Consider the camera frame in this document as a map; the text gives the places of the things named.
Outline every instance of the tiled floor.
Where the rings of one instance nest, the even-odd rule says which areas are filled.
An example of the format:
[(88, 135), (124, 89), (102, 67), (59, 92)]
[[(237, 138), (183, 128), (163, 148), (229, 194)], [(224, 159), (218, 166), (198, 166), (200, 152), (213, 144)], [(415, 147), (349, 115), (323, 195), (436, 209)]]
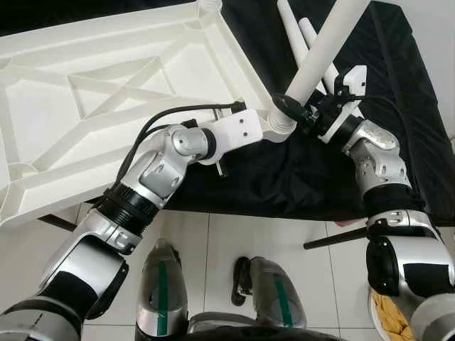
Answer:
[[(62, 215), (75, 221), (86, 207)], [(362, 227), (359, 222), (352, 228)], [(300, 295), (312, 330), (347, 340), (380, 341), (368, 315), (365, 240), (305, 251), (302, 243), (348, 230), (332, 222), (266, 219), (191, 212), (160, 212), (128, 257), (129, 276), (111, 308), (86, 323), (83, 341), (133, 340), (136, 295), (143, 261), (159, 237), (179, 250), (190, 314), (218, 310), (254, 317), (251, 300), (230, 302), (232, 267), (239, 256), (265, 256), (280, 264)], [(46, 259), (68, 235), (31, 222), (0, 238), (0, 307), (31, 295)], [(6, 255), (15, 262), (4, 261)]]

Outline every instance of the wall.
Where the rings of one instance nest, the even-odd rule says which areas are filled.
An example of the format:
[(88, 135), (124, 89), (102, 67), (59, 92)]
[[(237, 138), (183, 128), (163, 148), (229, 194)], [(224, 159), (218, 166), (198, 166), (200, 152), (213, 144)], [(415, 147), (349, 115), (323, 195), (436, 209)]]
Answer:
[(455, 0), (386, 0), (400, 5), (436, 91), (447, 135), (455, 137)]

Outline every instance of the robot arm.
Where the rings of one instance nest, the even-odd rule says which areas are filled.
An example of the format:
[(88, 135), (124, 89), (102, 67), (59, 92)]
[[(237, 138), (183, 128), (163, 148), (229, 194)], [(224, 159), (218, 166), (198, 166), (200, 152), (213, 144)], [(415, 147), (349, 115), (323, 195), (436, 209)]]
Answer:
[(168, 126), (144, 142), (147, 152), (53, 255), (39, 292), (0, 315), (0, 340), (80, 340), (86, 319), (109, 308), (128, 273), (141, 234), (195, 162), (214, 164), (227, 151), (260, 141), (253, 110), (199, 127)]
[(422, 341), (452, 340), (455, 335), (455, 268), (420, 201), (400, 158), (396, 137), (373, 122), (352, 115), (365, 94), (366, 67), (337, 77), (335, 95), (314, 95), (310, 112), (285, 95), (274, 103), (355, 163), (355, 178), (368, 214), (368, 280), (391, 297)]

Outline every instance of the yellow cloth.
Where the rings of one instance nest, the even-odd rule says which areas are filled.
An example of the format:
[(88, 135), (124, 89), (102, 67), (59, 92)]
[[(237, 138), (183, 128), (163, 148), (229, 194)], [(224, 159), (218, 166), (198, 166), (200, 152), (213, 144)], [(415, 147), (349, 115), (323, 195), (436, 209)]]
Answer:
[(373, 290), (373, 299), (376, 304), (382, 328), (387, 332), (391, 341), (415, 341), (409, 323), (398, 307), (388, 296), (382, 296)]

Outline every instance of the white plastic table frame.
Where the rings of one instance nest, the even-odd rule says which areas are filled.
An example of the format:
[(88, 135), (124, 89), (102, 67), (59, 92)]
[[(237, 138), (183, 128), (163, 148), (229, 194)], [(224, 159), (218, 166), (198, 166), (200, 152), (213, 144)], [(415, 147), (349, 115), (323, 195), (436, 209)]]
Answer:
[(264, 85), (220, 13), (196, 2), (0, 38), (0, 226), (101, 195), (158, 112), (236, 99), (267, 125)]

